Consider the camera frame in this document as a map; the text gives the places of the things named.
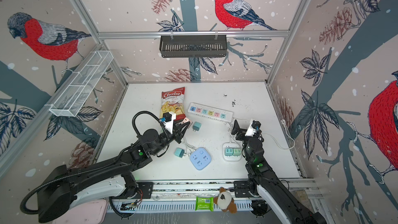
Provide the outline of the pink plug adapter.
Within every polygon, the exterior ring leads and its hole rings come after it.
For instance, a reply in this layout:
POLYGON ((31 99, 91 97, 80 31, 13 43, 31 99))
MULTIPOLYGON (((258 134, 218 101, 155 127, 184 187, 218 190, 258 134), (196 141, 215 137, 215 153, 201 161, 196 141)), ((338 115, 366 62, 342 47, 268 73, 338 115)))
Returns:
POLYGON ((182 123, 189 123, 189 124, 191 124, 191 121, 190 121, 188 118, 185 118, 185 119, 182 121, 182 123))

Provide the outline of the green plug adapter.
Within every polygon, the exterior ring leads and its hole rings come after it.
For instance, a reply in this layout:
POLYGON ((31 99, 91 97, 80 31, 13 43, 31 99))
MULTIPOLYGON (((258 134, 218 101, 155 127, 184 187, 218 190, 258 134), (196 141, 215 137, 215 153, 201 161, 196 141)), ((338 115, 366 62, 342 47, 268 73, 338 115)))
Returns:
POLYGON ((233 156, 240 157, 241 156, 241 149, 240 148, 234 148, 233 149, 233 156))

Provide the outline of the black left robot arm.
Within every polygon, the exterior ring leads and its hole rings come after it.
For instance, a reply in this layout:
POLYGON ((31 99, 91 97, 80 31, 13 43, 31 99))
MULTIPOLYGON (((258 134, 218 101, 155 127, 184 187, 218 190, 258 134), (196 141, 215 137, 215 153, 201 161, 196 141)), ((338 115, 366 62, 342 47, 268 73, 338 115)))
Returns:
POLYGON ((152 161, 152 156, 163 156, 171 142, 181 143, 190 122, 177 120, 174 113, 161 118, 149 111, 140 111, 132 118, 137 141, 122 149, 113 158, 83 168, 56 167, 41 185, 32 189, 21 201, 20 211, 38 215, 40 223, 51 222, 68 210, 98 198, 123 199, 138 191, 133 172, 152 161), (136 120, 149 115, 160 125, 162 133, 148 129, 140 133, 136 120))

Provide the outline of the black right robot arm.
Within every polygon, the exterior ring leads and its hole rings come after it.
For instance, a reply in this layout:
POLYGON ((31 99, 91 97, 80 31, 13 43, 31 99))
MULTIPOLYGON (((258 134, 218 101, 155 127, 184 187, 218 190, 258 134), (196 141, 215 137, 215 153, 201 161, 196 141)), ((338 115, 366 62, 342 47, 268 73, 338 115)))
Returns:
POLYGON ((242 129, 235 120, 231 131, 236 140, 243 142, 242 155, 246 160, 249 192, 265 200, 283 224, 325 224, 326 219, 300 203, 268 164, 260 127, 260 122, 252 120, 247 129, 242 129))

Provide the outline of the white square power socket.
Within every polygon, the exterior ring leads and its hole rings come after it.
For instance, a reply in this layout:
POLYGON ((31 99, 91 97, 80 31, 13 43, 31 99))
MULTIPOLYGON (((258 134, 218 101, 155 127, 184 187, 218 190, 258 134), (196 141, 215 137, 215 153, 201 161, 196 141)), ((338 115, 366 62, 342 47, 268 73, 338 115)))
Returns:
POLYGON ((225 161, 238 162, 242 158, 241 147, 237 143, 224 143, 222 155, 225 161))

